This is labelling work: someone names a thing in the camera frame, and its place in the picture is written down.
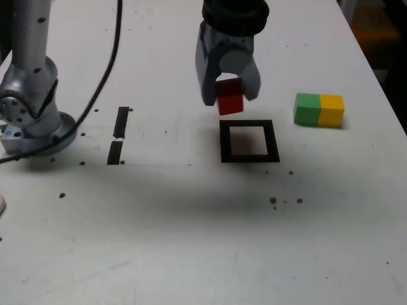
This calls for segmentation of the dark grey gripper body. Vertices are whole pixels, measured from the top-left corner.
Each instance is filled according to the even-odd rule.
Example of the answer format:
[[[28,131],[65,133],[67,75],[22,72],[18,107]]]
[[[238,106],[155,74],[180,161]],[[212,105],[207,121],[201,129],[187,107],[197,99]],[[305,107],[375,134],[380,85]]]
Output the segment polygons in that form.
[[[232,36],[215,31],[215,57],[220,60],[232,51],[241,51],[249,58],[254,54],[254,36]]]

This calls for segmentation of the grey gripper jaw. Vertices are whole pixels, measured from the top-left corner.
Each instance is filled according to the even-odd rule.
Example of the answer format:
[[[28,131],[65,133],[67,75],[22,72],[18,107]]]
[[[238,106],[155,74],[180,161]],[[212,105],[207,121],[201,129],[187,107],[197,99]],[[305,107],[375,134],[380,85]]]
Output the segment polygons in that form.
[[[221,74],[219,59],[223,52],[221,33],[209,24],[200,24],[195,52],[195,68],[202,100],[206,106],[216,102],[216,79]]]
[[[261,78],[254,57],[242,50],[225,53],[220,61],[221,72],[236,74],[241,80],[243,94],[247,100],[258,97],[261,88]]]

